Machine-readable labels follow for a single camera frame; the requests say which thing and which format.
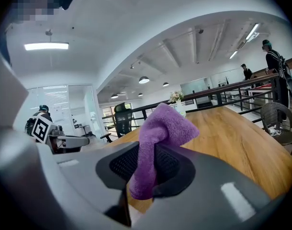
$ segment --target microfiber cloth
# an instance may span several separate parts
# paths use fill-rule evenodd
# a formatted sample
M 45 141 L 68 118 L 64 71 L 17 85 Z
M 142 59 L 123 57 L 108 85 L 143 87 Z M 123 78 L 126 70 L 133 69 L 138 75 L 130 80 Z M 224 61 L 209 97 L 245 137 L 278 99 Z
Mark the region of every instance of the microfiber cloth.
M 154 166 L 155 144 L 181 146 L 199 135 L 199 130 L 174 108 L 161 103 L 141 126 L 137 169 L 130 179 L 130 193 L 135 199 L 152 198 L 157 184 Z

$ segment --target wooden tabletop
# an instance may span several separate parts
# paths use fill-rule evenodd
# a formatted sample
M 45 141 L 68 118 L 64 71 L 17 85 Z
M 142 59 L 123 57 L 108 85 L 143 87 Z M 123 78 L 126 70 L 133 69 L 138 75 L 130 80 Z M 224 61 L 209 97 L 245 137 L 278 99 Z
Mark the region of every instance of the wooden tabletop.
M 187 113 L 200 135 L 182 147 L 224 160 L 260 185 L 275 198 L 292 185 L 292 156 L 274 138 L 227 107 Z M 139 129 L 107 146 L 138 141 Z M 142 213 L 151 200 L 139 201 L 128 195 L 128 202 Z

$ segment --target flower vase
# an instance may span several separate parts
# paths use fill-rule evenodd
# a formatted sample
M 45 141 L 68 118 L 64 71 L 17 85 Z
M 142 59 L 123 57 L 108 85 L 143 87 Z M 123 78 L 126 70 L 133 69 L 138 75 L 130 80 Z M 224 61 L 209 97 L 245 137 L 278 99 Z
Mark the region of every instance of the flower vase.
M 184 106 L 181 104 L 181 100 L 176 101 L 176 111 L 180 113 L 182 116 L 186 116 Z

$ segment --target wicker chair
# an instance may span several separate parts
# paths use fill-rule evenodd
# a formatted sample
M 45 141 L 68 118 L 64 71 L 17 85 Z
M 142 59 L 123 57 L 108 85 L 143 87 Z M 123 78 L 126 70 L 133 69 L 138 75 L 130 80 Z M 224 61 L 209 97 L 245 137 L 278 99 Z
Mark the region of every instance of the wicker chair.
M 290 129 L 281 127 L 282 112 L 284 112 L 290 120 Z M 292 144 L 292 113 L 289 108 L 277 102 L 267 103 L 261 108 L 261 118 L 264 130 L 267 133 L 270 134 L 269 127 L 273 126 L 276 126 L 275 130 L 281 131 L 280 135 L 273 136 L 276 141 L 278 141 L 283 146 Z

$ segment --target black jacket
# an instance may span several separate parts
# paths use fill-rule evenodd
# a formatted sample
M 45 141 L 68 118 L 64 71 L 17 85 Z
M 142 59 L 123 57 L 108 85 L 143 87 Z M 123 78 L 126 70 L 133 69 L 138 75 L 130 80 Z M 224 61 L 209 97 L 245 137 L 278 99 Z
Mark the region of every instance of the black jacket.
M 247 68 L 246 70 L 244 70 L 244 75 L 245 75 L 245 80 L 248 80 L 252 76 L 252 71 Z
M 274 69 L 273 73 L 279 72 L 279 53 L 273 49 L 269 50 L 266 55 L 266 62 L 269 70 Z
M 40 112 L 37 112 L 37 113 L 33 114 L 33 116 L 38 116 L 39 113 Z M 51 119 L 51 117 L 49 116 L 48 113 L 44 113 L 41 116 L 44 117 L 44 118 L 46 118 L 46 119 L 48 119 L 50 122 L 52 122 L 52 119 Z

